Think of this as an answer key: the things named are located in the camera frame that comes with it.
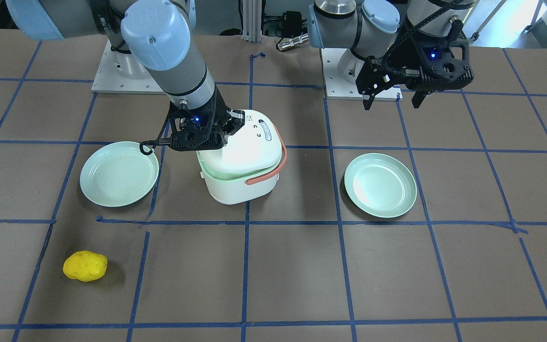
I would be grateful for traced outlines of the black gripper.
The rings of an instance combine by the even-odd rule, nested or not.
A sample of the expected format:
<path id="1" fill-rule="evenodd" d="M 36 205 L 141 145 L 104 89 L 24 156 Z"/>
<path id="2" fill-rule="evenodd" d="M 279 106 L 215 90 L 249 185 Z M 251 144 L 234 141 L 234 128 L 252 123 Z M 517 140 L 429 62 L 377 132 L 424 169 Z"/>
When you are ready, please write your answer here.
<path id="1" fill-rule="evenodd" d="M 169 147 L 180 152 L 221 149 L 227 137 L 236 134 L 236 117 L 232 114 L 222 97 L 212 97 L 193 110 L 171 102 Z"/>
<path id="2" fill-rule="evenodd" d="M 445 37 L 413 33 L 388 57 L 387 67 L 401 73 L 391 74 L 374 56 L 368 56 L 359 69 L 356 86 L 364 110 L 371 109 L 374 95 L 395 85 L 415 91 L 412 106 L 418 109 L 428 92 L 462 89 L 474 80 L 468 40 L 461 29 Z"/>

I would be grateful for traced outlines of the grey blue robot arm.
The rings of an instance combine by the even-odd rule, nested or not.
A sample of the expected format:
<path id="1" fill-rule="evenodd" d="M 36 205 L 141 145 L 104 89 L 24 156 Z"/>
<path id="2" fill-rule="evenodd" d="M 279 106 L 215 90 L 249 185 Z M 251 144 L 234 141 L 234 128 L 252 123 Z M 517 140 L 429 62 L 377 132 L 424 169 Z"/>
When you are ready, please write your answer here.
<path id="1" fill-rule="evenodd" d="M 343 48 L 338 69 L 355 84 L 369 110 L 374 97 L 396 85 L 413 91 L 419 108 L 436 91 L 473 82 L 464 22 L 476 0 L 316 0 L 308 34 L 315 48 Z"/>
<path id="2" fill-rule="evenodd" d="M 217 88 L 192 37 L 189 0 L 8 0 L 16 26 L 34 40 L 107 35 L 130 53 L 169 97 L 166 124 L 147 144 L 184 152 L 217 150 L 245 124 Z"/>

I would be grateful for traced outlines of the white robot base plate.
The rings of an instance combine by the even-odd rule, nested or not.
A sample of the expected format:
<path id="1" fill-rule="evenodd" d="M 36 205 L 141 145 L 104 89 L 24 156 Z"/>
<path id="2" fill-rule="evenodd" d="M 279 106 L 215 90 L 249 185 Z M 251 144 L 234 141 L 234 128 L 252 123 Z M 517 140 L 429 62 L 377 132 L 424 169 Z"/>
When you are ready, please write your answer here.
<path id="1" fill-rule="evenodd" d="M 112 51 L 109 41 L 106 42 L 91 90 L 103 94 L 165 95 L 133 55 Z"/>
<path id="2" fill-rule="evenodd" d="M 355 84 L 362 60 L 347 48 L 322 48 L 321 60 L 327 99 L 363 100 Z"/>

